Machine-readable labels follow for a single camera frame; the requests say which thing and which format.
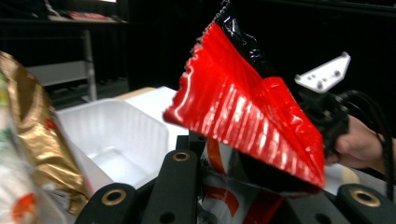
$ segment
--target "gold foil bag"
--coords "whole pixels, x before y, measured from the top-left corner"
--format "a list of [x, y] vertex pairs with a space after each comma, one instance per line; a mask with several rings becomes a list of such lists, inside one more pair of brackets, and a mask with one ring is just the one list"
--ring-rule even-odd
[[35, 183], [77, 216], [89, 200], [84, 176], [54, 122], [46, 90], [11, 55], [0, 51], [0, 69], [7, 80], [12, 117]]

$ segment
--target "white metal plate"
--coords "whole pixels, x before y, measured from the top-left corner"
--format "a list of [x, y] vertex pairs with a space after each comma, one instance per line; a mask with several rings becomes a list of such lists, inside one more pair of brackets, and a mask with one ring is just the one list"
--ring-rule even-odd
[[324, 63], [302, 75], [297, 75], [295, 82], [311, 91], [323, 93], [344, 79], [349, 66], [350, 56], [343, 52], [341, 56]]

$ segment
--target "white plastic container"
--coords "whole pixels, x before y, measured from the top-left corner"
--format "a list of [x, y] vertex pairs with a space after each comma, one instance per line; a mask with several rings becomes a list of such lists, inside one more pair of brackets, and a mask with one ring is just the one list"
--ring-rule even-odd
[[[73, 106], [57, 114], [66, 137], [112, 181], [138, 189], [158, 175], [169, 135], [158, 120], [117, 99]], [[83, 169], [95, 179], [89, 168]]]

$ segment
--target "snack bag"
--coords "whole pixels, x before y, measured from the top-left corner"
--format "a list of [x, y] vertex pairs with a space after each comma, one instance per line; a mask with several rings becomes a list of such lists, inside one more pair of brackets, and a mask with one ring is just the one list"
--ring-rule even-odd
[[31, 177], [70, 214], [77, 216], [89, 200], [84, 175], [57, 127], [44, 87], [11, 55], [0, 52], [12, 118], [22, 154], [33, 167]]
[[224, 3], [163, 118], [208, 138], [201, 158], [202, 207], [215, 217], [208, 219], [268, 223], [282, 197], [323, 189], [322, 137]]
[[0, 71], [0, 223], [37, 223], [37, 195], [11, 127], [7, 83]]

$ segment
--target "brass bolt hole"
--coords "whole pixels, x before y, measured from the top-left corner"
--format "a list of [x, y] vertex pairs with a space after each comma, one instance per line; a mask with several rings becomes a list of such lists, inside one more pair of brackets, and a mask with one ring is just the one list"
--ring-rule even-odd
[[123, 189], [109, 190], [103, 197], [102, 203], [107, 206], [113, 206], [121, 203], [126, 197], [126, 192]]
[[178, 152], [173, 155], [175, 161], [186, 161], [190, 158], [190, 155], [185, 152]]
[[315, 214], [315, 220], [320, 224], [332, 224], [332, 221], [330, 220], [330, 218], [327, 217], [326, 215], [321, 214], [321, 213]]
[[173, 213], [167, 212], [160, 216], [161, 223], [172, 223], [175, 221], [175, 215]]
[[350, 191], [352, 198], [355, 199], [358, 203], [364, 204], [369, 207], [378, 207], [381, 205], [381, 202], [374, 194], [361, 190], [361, 189], [353, 189]]

